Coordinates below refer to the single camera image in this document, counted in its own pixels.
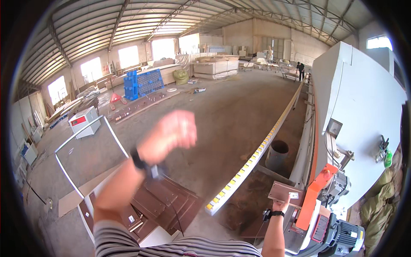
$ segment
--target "person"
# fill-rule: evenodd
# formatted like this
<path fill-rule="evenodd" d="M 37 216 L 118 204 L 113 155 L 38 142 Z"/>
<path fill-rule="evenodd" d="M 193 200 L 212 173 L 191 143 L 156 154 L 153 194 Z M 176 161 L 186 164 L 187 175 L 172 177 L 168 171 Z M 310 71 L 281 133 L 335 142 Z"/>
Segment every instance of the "person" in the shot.
<path fill-rule="evenodd" d="M 130 154 L 102 188 L 94 204 L 95 256 L 261 256 L 258 250 L 244 241 L 214 241 L 201 237 L 180 240 L 146 248 L 122 225 L 120 212 L 130 204 L 132 197 L 146 177 L 144 167 L 162 162 L 173 149 L 189 149 L 197 141 L 194 113 L 173 111 L 164 116 Z M 275 202 L 274 211 L 285 213 L 289 205 Z M 283 216 L 272 216 L 264 241 L 262 256 L 284 256 Z"/>
<path fill-rule="evenodd" d="M 300 82 L 301 82 L 301 74 L 302 74 L 302 79 L 304 80 L 304 64 L 298 62 L 297 69 L 300 71 Z"/>

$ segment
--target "window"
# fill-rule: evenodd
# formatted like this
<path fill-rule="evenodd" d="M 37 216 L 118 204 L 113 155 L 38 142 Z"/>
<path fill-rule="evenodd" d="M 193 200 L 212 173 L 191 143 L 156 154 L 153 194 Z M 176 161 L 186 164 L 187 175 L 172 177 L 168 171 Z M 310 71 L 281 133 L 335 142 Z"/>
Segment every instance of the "window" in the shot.
<path fill-rule="evenodd" d="M 48 86 L 48 92 L 51 97 L 51 103 L 55 105 L 60 100 L 63 100 L 67 96 L 66 83 L 64 82 L 64 76 L 56 79 Z"/>
<path fill-rule="evenodd" d="M 391 51 L 393 50 L 393 46 L 388 37 L 376 37 L 367 40 L 367 49 L 380 47 L 388 47 Z"/>
<path fill-rule="evenodd" d="M 137 46 L 130 46 L 118 50 L 118 57 L 120 58 L 120 67 L 122 69 L 128 68 L 140 63 L 139 51 Z"/>
<path fill-rule="evenodd" d="M 181 54 L 199 53 L 200 36 L 198 33 L 178 38 Z"/>
<path fill-rule="evenodd" d="M 80 65 L 80 69 L 85 84 L 103 77 L 100 57 L 94 58 L 91 61 L 83 63 L 82 65 Z"/>
<path fill-rule="evenodd" d="M 175 58 L 174 40 L 172 38 L 154 40 L 151 46 L 153 48 L 154 61 L 160 60 L 161 58 Z"/>

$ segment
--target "blue plastic pallet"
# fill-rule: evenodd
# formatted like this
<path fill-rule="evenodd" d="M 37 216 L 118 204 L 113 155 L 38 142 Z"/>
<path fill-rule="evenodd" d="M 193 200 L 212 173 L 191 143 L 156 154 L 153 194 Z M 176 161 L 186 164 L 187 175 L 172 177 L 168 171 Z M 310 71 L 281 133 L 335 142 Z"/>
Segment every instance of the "blue plastic pallet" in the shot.
<path fill-rule="evenodd" d="M 127 72 L 124 79 L 124 98 L 135 100 L 151 92 L 164 88 L 163 78 L 160 69 L 156 69 L 142 74 L 137 71 Z"/>
<path fill-rule="evenodd" d="M 162 80 L 160 69 L 138 74 L 136 75 L 136 78 L 137 78 L 136 82 L 139 85 L 150 83 L 150 81 L 154 82 L 154 81 Z"/>
<path fill-rule="evenodd" d="M 158 80 L 152 83 L 148 83 L 145 85 L 139 85 L 139 95 L 145 96 L 150 94 L 151 92 L 155 92 L 161 88 L 164 88 L 163 80 Z"/>

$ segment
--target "wristwatch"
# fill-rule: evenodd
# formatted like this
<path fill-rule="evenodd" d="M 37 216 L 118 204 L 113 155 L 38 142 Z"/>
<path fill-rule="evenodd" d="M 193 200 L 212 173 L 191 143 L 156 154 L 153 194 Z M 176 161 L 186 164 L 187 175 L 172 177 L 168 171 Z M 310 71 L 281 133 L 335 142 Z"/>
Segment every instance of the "wristwatch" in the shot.
<path fill-rule="evenodd" d="M 157 165 L 153 165 L 150 167 L 145 161 L 142 161 L 140 159 L 137 149 L 132 148 L 130 151 L 130 156 L 133 159 L 133 162 L 136 168 L 145 171 L 145 175 L 147 178 L 158 178 L 159 177 L 159 170 L 157 168 Z"/>
<path fill-rule="evenodd" d="M 271 216 L 283 216 L 284 217 L 284 213 L 282 211 L 272 211 L 270 209 L 266 209 L 265 211 L 263 211 L 263 221 L 267 222 Z"/>

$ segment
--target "hand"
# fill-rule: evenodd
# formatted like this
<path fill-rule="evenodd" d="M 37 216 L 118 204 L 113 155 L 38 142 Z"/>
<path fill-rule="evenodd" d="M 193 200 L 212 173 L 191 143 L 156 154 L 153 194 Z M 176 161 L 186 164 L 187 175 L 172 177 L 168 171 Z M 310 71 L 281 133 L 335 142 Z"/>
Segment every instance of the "hand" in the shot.
<path fill-rule="evenodd" d="M 284 203 L 281 203 L 279 201 L 274 200 L 274 202 L 272 203 L 272 210 L 273 211 L 282 211 L 283 213 L 285 213 L 288 209 L 288 205 L 290 204 L 290 198 L 291 198 L 291 196 L 288 195 L 288 199 Z"/>
<path fill-rule="evenodd" d="M 137 146 L 141 160 L 148 165 L 162 162 L 176 147 L 189 149 L 197 141 L 194 113 L 177 110 L 165 115 Z"/>

